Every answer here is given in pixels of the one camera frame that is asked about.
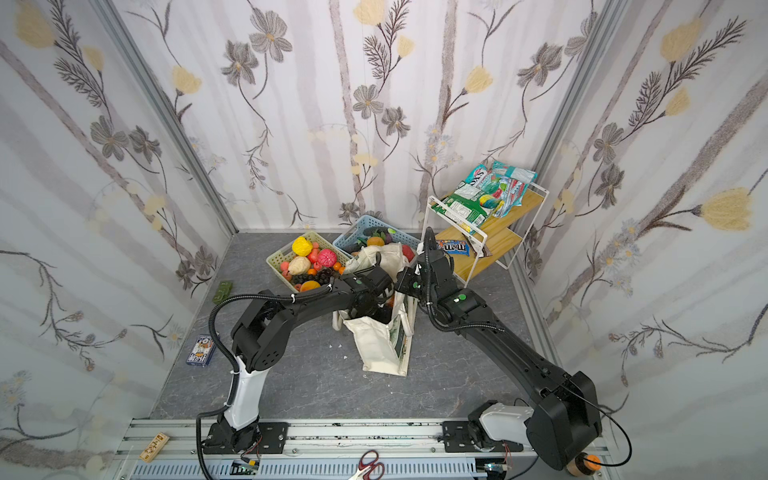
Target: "robotic arm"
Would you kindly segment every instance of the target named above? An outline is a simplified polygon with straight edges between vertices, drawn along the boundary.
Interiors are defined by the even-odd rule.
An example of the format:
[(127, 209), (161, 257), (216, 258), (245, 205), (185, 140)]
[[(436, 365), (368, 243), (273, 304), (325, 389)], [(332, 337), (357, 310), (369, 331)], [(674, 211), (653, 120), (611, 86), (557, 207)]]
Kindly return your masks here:
[[(598, 402), (593, 382), (582, 372), (571, 376), (539, 356), (499, 321), (477, 293), (460, 289), (452, 259), (437, 249), (431, 228), (424, 246), (417, 266), (398, 274), (395, 290), (418, 298), (435, 328), (474, 343), (531, 399), (532, 411), (496, 403), (480, 412), (472, 432), (475, 443), (480, 447), (490, 440), (526, 443), (552, 468), (563, 469), (601, 434), (599, 413), (589, 405)], [(287, 305), (253, 300), (231, 332), (240, 367), (237, 392), (229, 409), (211, 426), (206, 449), (239, 452), (259, 438), (258, 399), (264, 379), (285, 353), (294, 328), (336, 310), (351, 310), (352, 317), (369, 316), (384, 303), (382, 295), (391, 285), (389, 275), (374, 266), (342, 276), (328, 286), (327, 294), (312, 300), (292, 296)], [(273, 296), (269, 290), (260, 295)]]

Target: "beige plastic basket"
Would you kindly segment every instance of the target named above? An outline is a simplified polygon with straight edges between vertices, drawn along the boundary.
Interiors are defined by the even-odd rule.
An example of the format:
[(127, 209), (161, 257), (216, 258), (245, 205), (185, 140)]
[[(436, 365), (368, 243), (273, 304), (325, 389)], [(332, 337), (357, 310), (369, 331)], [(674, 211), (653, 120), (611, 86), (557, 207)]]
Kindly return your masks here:
[[(341, 263), (343, 266), (346, 265), (347, 260), (351, 260), (352, 257), (349, 256), (349, 254), (341, 249), (338, 249), (334, 247), (328, 240), (322, 238), (316, 231), (314, 230), (308, 230), (302, 235), (302, 237), (306, 238), (310, 242), (317, 242), (320, 245), (320, 249), (330, 248), (335, 254), (336, 259)], [(291, 246), (293, 245), (293, 241), (291, 243), (288, 243), (286, 246), (278, 250), (277, 252), (273, 253), (272, 255), (269, 255), (266, 258), (266, 263), (272, 267), (272, 271), (277, 275), (283, 283), (285, 283), (288, 288), (291, 289), (292, 292), (297, 292), (299, 290), (296, 290), (296, 287), (293, 286), (291, 282), (286, 280), (286, 277), (283, 276), (283, 274), (280, 272), (280, 264), (282, 262), (290, 262), (294, 258), (296, 258), (296, 254), (291, 250)]]

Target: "floral wallpaper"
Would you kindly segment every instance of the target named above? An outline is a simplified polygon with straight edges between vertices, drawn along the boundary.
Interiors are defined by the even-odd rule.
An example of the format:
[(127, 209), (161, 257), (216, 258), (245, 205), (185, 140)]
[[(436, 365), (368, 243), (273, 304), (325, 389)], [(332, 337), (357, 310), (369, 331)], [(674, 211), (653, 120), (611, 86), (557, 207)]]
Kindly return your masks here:
[(87, 2), (0, 12), (0, 476), (101, 478), (229, 235)]
[(253, 229), (416, 227), (480, 161), (531, 167), (602, 3), (115, 2)]
[(544, 175), (525, 269), (622, 478), (764, 476), (767, 19), (630, 3)]

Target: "green object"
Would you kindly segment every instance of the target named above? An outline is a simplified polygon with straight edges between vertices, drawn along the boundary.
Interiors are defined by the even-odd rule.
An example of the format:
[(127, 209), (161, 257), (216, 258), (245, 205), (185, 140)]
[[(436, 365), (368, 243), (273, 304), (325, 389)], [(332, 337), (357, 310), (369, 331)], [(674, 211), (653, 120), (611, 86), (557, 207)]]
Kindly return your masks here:
[(214, 295), (214, 303), (218, 305), (219, 303), (222, 303), (224, 300), (229, 298), (230, 292), (232, 291), (232, 282), (229, 280), (219, 282), (219, 287), (216, 288), (216, 294)]

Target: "gray marble surface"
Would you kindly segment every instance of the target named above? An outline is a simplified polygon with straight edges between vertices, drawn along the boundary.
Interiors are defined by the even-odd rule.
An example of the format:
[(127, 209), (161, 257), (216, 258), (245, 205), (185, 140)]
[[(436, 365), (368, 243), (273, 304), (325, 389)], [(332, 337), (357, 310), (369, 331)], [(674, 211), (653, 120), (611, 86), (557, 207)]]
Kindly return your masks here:
[[(323, 235), (330, 240), (338, 235)], [(239, 233), (220, 265), (213, 285), (234, 284), (232, 294), (271, 289), (288, 293), (265, 259), (296, 238), (294, 233)], [(531, 343), (508, 273), (494, 265), (470, 282), (499, 319)], [(219, 408), (230, 388), (231, 366), (215, 352), (207, 367), (189, 366), (186, 358), (198, 335), (208, 333), (213, 307), (208, 293), (179, 358), (170, 371), (152, 419), (192, 419)], [(248, 302), (225, 306), (217, 330), (231, 345), (232, 325)], [(466, 416), (489, 399), (512, 403), (523, 396), (512, 381), (476, 346), (454, 333), (442, 333), (419, 311), (407, 377), (363, 372), (352, 333), (331, 328), (330, 315), (296, 328), (285, 356), (270, 370), (261, 397), (262, 418), (425, 418)]]

